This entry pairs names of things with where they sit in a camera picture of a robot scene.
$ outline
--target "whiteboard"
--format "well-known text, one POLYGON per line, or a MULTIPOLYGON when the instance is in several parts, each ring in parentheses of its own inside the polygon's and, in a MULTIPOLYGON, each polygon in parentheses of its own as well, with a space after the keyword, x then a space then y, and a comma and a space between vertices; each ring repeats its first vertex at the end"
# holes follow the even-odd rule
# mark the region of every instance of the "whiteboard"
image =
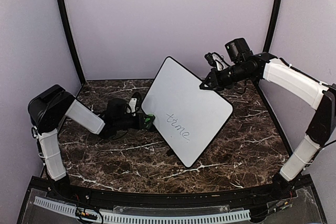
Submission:
POLYGON ((154 125, 186 167, 204 152, 233 112, 233 106, 176 60, 167 57, 143 102, 154 125))

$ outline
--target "marble tabletop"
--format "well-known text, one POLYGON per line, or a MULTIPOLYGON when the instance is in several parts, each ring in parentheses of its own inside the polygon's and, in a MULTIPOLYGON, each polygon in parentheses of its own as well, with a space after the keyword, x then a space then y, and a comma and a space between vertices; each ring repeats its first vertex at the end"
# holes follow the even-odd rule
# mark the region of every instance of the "marble tabletop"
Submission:
MULTIPOLYGON (((146 94, 152 80, 88 81, 78 100, 94 112, 108 100, 146 94)), ((185 168, 157 132, 129 130, 102 140, 67 119, 59 134, 73 185, 130 193, 205 193, 271 183, 288 159, 286 148, 256 88, 243 83, 221 92, 234 114, 199 160, 185 168)))

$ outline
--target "gray wall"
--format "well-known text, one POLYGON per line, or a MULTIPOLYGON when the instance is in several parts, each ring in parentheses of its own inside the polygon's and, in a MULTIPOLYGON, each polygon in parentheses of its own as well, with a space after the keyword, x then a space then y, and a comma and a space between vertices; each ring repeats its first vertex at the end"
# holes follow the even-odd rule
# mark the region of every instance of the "gray wall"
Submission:
POLYGON ((244 36, 261 51, 273 0, 66 0, 87 79, 153 78, 168 55, 200 77, 244 36))
POLYGON ((56 0, 0 0, 0 223, 16 223, 41 172, 27 105, 55 83, 80 87, 56 0))
MULTIPOLYGON (((282 0, 271 53, 328 83, 336 82, 336 0, 282 0)), ((314 110, 271 83, 262 89, 292 148, 304 136, 314 110)), ((329 223, 336 223, 336 144, 317 157, 308 172, 321 198, 329 223)))

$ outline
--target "handwritten word time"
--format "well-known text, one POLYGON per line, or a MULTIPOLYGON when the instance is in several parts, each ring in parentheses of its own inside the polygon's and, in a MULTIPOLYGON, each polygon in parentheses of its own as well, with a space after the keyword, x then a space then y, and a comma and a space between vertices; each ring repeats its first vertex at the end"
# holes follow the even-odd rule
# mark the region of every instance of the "handwritten word time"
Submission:
POLYGON ((171 125, 172 125, 177 131, 179 131, 180 136, 182 136, 184 139, 190 141, 190 139, 187 138, 187 136, 189 136, 190 133, 189 133, 188 131, 185 130, 185 127, 182 127, 182 126, 179 125, 179 124, 176 125, 178 119, 175 119, 175 118, 173 117, 174 114, 171 114, 171 115, 166 114, 166 115, 168 116, 168 118, 167 118, 167 123, 171 123, 171 125))

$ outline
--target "marble table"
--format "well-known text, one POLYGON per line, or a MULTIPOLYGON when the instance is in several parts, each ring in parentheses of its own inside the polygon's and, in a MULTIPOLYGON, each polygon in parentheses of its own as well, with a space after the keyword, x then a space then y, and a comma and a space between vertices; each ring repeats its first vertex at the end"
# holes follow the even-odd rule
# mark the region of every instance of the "marble table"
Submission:
MULTIPOLYGON (((78 99, 99 113, 108 100, 146 94, 152 80, 88 81, 78 99)), ((102 140, 66 120, 60 149, 71 183, 130 193, 205 193, 271 183, 288 153, 256 88, 243 83, 221 92, 234 114, 191 168, 185 168, 159 133, 129 130, 102 140)))

